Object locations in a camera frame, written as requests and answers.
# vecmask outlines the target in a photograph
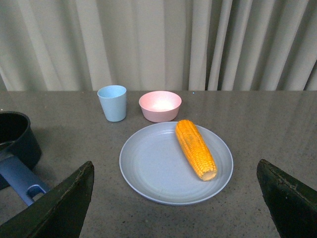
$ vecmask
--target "gray table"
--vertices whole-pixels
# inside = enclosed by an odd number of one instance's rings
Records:
[[[234,171],[215,197],[168,206],[136,193],[119,169],[125,141],[148,125],[128,92],[127,117],[106,121],[96,92],[2,92],[0,110],[31,119],[43,155],[34,173],[56,186],[85,161],[95,166],[92,201],[81,237],[279,237],[256,177],[260,159],[317,189],[316,92],[177,92],[175,120],[190,119],[219,135]],[[0,224],[26,208],[10,188],[0,191]]]

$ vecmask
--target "plate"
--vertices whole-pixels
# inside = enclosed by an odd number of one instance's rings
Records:
[[[145,198],[166,205],[191,205],[223,190],[232,176],[233,159],[219,136],[197,126],[218,167],[214,179],[202,181],[178,143],[176,124],[157,123],[134,133],[121,149],[119,165],[127,183]]]

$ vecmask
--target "plate rim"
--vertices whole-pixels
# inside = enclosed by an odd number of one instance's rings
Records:
[[[123,176],[123,178],[125,179],[125,181],[129,184],[129,186],[134,190],[136,191],[138,194],[140,194],[141,196],[145,197],[146,199],[148,200],[151,200],[153,202],[156,202],[156,203],[159,203],[159,204],[164,204],[164,205],[172,205],[172,206],[186,206],[186,205],[193,205],[193,204],[197,204],[197,203],[200,203],[200,202],[203,202],[203,201],[206,201],[214,196],[216,196],[218,193],[220,193],[226,186],[227,184],[229,183],[229,181],[231,180],[231,177],[232,177],[232,174],[233,174],[233,168],[234,168],[234,163],[233,163],[233,157],[232,157],[232,153],[229,149],[229,147],[227,146],[227,144],[217,135],[215,134],[214,132],[212,132],[211,130],[205,128],[205,127],[202,127],[200,125],[196,125],[196,127],[198,128],[202,128],[204,130],[207,130],[209,133],[212,133],[214,136],[216,136],[220,141],[221,143],[225,146],[227,152],[229,153],[230,155],[230,161],[231,161],[231,171],[230,171],[230,175],[228,177],[228,179],[226,180],[226,182],[222,185],[222,187],[220,189],[218,189],[218,191],[216,191],[215,193],[211,194],[210,196],[207,196],[207,197],[204,197],[204,198],[201,198],[199,200],[194,200],[194,201],[191,201],[191,202],[168,202],[168,201],[165,201],[165,200],[159,200],[159,199],[155,199],[149,195],[146,195],[144,194],[143,192],[139,191],[137,188],[135,188],[131,182],[127,179],[127,177],[125,176],[123,170],[122,170],[122,158],[121,158],[121,155],[123,153],[123,150],[126,146],[127,143],[129,143],[129,141],[137,134],[137,133],[141,133],[141,131],[145,130],[145,129],[148,129],[149,127],[153,127],[153,126],[157,126],[157,125],[162,125],[162,124],[174,124],[176,125],[178,122],[177,121],[168,121],[168,122],[159,122],[159,123],[155,123],[155,124],[151,124],[151,125],[148,125],[144,128],[141,128],[139,129],[138,131],[136,131],[135,133],[133,133],[126,141],[125,143],[123,144],[122,148],[121,148],[121,151],[120,151],[120,155],[119,155],[119,167],[120,167],[120,171],[121,171],[121,174]]]

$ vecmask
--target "blue pot handle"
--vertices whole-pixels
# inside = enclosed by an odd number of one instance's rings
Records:
[[[1,154],[0,174],[28,206],[35,202],[33,198],[36,195],[50,190],[16,156],[9,153]]]

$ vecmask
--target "corn on the cob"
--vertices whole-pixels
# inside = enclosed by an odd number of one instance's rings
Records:
[[[178,142],[194,171],[203,181],[213,179],[217,167],[197,127],[190,120],[177,123],[175,133]]]

